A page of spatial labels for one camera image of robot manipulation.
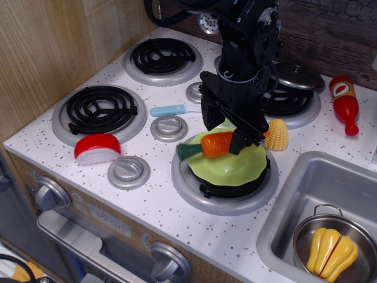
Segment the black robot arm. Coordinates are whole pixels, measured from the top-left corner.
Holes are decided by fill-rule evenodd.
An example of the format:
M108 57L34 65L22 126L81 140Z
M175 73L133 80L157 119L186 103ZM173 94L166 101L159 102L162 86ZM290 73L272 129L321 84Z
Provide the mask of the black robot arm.
M273 60L283 45L277 27L275 1L177 1L193 14L209 12L217 18L222 42L216 73L203 71L201 112L207 130L229 120L234 126L229 152L264 142L269 125L260 106L271 92Z

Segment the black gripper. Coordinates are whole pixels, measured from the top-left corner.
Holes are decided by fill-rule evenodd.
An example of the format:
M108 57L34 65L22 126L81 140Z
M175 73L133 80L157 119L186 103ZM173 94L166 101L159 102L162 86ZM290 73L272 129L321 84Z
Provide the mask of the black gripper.
M228 119L235 127L229 153L262 144L268 123L260 106L262 92L253 81L232 81L208 71L200 73L201 112L207 130Z

